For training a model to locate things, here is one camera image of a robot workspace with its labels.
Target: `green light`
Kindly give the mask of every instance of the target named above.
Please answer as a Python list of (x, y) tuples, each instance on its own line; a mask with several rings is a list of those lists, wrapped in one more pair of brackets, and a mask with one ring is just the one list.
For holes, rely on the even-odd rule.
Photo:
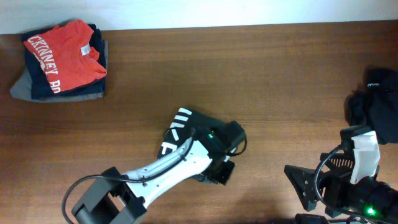
[(369, 214), (369, 215), (375, 215), (375, 214), (376, 214), (376, 211), (373, 210), (373, 208), (368, 208), (368, 214)]

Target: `folded red shirt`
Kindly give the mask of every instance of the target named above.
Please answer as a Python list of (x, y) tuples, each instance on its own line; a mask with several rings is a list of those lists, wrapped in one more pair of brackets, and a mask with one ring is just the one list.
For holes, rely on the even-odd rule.
[(40, 62), (54, 93), (105, 77), (106, 69), (97, 62), (100, 53), (88, 44), (92, 34), (93, 30), (77, 19), (24, 42)]

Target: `white backdrop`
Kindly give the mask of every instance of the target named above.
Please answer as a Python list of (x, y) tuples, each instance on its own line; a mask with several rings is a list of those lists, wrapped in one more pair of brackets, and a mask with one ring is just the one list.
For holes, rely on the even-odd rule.
[(0, 34), (83, 19), (100, 29), (156, 29), (398, 18), (397, 0), (1, 0)]

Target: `gray cloth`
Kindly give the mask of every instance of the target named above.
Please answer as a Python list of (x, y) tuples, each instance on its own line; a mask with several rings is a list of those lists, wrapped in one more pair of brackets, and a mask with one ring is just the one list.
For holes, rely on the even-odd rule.
[[(105, 62), (106, 68), (108, 69), (108, 41), (104, 41), (104, 54), (105, 54)], [(28, 69), (26, 68), (22, 73), (21, 77), (18, 81), (12, 86), (10, 89), (10, 94), (15, 99), (26, 100), (30, 102), (36, 103), (61, 103), (61, 102), (77, 102), (77, 101), (85, 101), (85, 100), (95, 100), (98, 98), (104, 97), (104, 93), (91, 93), (87, 95), (80, 96), (53, 96), (49, 98), (44, 98), (40, 100), (33, 100), (30, 94), (32, 90), (32, 77), (29, 74)]]

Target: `brown tabletop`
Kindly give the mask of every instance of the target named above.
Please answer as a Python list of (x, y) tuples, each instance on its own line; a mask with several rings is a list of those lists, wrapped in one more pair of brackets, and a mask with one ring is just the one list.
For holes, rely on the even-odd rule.
[[(369, 66), (396, 69), (398, 23), (349, 22), (106, 31), (103, 99), (29, 103), (9, 96), (23, 71), (19, 35), (0, 35), (0, 223), (65, 223), (78, 178), (154, 162), (181, 106), (238, 121), (247, 151), (226, 186), (186, 180), (145, 223), (249, 223), (304, 213), (284, 166), (314, 169), (348, 127), (344, 102)], [(381, 146), (379, 180), (398, 188), (397, 145)], [(71, 194), (67, 210), (91, 181)], [(318, 204), (313, 213), (322, 214)]]

